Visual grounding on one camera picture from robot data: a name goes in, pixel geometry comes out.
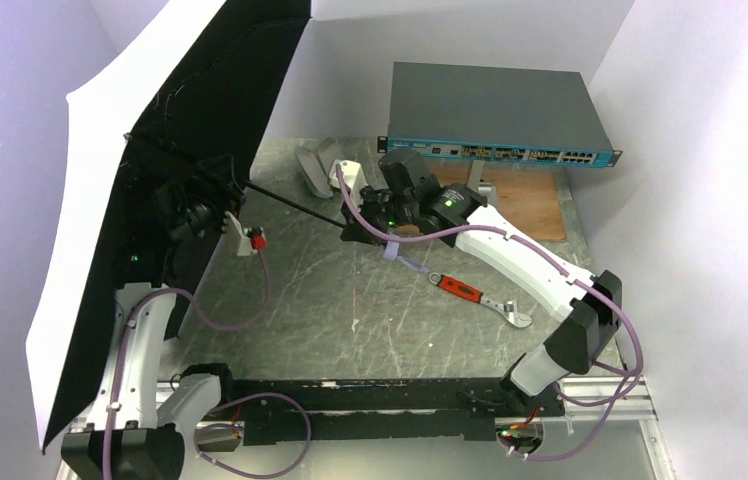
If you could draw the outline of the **mint green umbrella case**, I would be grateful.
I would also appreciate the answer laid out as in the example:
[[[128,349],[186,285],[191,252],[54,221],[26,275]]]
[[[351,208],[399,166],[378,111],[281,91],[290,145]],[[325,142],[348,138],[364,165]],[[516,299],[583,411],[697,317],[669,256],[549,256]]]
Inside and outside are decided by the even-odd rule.
[[[315,149],[297,146],[294,148],[294,155],[310,192],[318,198],[331,199],[333,190],[329,173],[337,160],[345,159],[339,141],[327,138]]]

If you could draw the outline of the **lilac folding umbrella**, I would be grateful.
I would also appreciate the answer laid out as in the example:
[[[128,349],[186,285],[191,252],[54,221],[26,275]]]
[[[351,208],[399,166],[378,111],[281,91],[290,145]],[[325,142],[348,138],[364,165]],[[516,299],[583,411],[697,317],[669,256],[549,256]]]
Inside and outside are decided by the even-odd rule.
[[[308,1],[169,1],[67,95],[57,232],[25,339],[40,451],[99,393],[116,292],[198,285],[311,17]]]

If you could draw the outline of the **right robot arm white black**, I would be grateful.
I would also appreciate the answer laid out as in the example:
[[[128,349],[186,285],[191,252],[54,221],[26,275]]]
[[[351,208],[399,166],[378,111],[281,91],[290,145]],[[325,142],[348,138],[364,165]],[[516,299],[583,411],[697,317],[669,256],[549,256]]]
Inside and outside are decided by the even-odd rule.
[[[512,225],[481,194],[464,183],[442,185],[421,154],[399,148],[378,167],[384,189],[371,187],[359,163],[337,160],[329,181],[343,198],[342,239],[408,244],[439,239],[512,281],[557,321],[556,329],[524,354],[503,379],[523,398],[536,397],[563,377],[588,373],[621,326],[620,279],[594,275],[563,260]],[[397,235],[413,225],[419,235]]]

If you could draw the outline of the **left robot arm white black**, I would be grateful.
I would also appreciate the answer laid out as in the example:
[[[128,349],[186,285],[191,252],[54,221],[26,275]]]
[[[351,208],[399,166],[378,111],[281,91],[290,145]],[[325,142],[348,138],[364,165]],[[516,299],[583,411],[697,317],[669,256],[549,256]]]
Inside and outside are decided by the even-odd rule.
[[[190,368],[158,402],[157,376],[168,324],[194,293],[220,236],[247,240],[237,221],[244,198],[230,154],[198,160],[130,156],[118,165],[94,255],[57,360],[59,333],[39,352],[56,392],[44,438],[81,479],[178,479],[195,453],[195,428],[231,380],[220,364]]]

